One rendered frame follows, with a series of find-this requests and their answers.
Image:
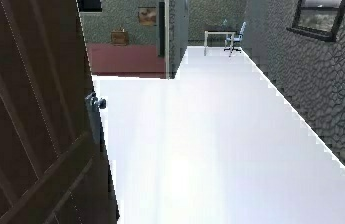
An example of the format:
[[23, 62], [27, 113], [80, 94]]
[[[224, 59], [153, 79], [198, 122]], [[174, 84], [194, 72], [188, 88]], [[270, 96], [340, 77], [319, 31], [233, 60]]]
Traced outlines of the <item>white desk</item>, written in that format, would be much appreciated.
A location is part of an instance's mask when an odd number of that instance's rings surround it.
[[234, 51], [234, 39], [237, 31], [229, 26], [208, 26], [204, 29], [204, 55], [207, 55], [208, 37], [210, 35], [224, 36], [224, 50], [229, 51], [232, 55]]

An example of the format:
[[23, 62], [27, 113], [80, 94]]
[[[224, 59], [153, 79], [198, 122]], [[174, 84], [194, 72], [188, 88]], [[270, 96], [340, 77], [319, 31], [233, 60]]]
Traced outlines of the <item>small brown wooden cabinet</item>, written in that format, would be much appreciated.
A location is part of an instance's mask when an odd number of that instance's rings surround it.
[[111, 32], [111, 43], [117, 46], [126, 46], [129, 44], [128, 32], [124, 29]]

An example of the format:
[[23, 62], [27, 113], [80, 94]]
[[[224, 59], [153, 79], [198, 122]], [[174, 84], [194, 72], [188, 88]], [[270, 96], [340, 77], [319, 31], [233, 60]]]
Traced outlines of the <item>blue office chair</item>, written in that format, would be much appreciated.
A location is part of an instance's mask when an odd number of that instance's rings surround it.
[[246, 28], [246, 22], [243, 22], [238, 34], [235, 34], [234, 36], [226, 35], [226, 39], [224, 41], [224, 43], [225, 43], [224, 50], [225, 51], [227, 51], [227, 50], [229, 50], [230, 52], [233, 52], [233, 51], [241, 52], [242, 51], [241, 48], [237, 49], [235, 47], [235, 44], [242, 42], [243, 36], [244, 36], [244, 32], [245, 32], [245, 28]]

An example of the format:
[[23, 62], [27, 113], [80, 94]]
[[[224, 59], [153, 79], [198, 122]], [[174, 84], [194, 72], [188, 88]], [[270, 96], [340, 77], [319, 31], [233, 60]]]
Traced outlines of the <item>framed brown wall picture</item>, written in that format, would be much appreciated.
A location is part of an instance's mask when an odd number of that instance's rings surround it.
[[141, 25], [154, 26], [156, 24], [157, 10], [155, 7], [140, 7], [138, 20]]

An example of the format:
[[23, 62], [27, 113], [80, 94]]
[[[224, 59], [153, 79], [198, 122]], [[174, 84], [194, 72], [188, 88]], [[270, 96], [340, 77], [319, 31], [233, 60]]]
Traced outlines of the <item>dark framed wall picture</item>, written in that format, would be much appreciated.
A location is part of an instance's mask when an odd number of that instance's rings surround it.
[[101, 12], [101, 0], [78, 0], [78, 7], [80, 12]]

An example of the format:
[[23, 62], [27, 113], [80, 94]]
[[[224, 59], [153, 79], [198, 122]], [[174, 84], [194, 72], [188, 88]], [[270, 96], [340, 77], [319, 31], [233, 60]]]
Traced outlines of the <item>black framed window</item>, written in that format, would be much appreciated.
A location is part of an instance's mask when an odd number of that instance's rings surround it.
[[335, 42], [345, 14], [345, 0], [297, 0], [288, 31], [324, 42]]

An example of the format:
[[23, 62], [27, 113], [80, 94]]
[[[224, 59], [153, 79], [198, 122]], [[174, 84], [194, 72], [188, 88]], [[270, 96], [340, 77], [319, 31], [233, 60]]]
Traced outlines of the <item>dark brown room door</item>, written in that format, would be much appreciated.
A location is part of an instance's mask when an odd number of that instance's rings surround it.
[[0, 224], [118, 224], [77, 0], [0, 0]]

